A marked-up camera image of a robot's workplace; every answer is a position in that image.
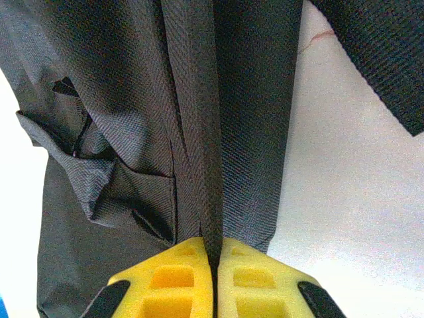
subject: white surface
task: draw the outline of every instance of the white surface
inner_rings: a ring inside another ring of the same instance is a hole
[[[48,155],[21,128],[18,102],[1,71],[0,108],[0,294],[9,318],[39,318],[36,257]]]
[[[305,4],[300,48],[329,25]],[[36,250],[47,154],[0,75],[0,293],[38,318]],[[334,37],[298,58],[278,229],[269,254],[312,276],[348,317],[424,317],[424,134],[412,138]]]
[[[304,9],[300,48],[330,29]],[[334,36],[298,56],[285,161],[268,254],[348,317],[424,317],[424,134],[404,130]]]

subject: strap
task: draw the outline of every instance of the strap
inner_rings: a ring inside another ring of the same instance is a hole
[[[413,135],[424,131],[424,2],[312,0],[358,71]]]

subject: dark gray cloth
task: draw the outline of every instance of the dark gray cloth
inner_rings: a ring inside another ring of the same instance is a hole
[[[314,3],[423,131],[422,1]],[[205,240],[215,291],[223,235],[266,251],[300,14],[298,0],[0,0],[0,67],[50,154],[43,317],[77,317],[109,276],[189,237]]]

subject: side pocket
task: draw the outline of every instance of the side pocket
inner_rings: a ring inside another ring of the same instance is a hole
[[[66,154],[49,133],[17,113],[26,133],[65,169],[89,221],[106,227],[139,227],[170,246],[176,241],[175,180],[138,174],[118,158],[83,159]]]

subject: blue object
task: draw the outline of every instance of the blue object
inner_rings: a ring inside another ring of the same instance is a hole
[[[9,318],[6,312],[5,303],[3,303],[3,299],[0,296],[0,318]]]

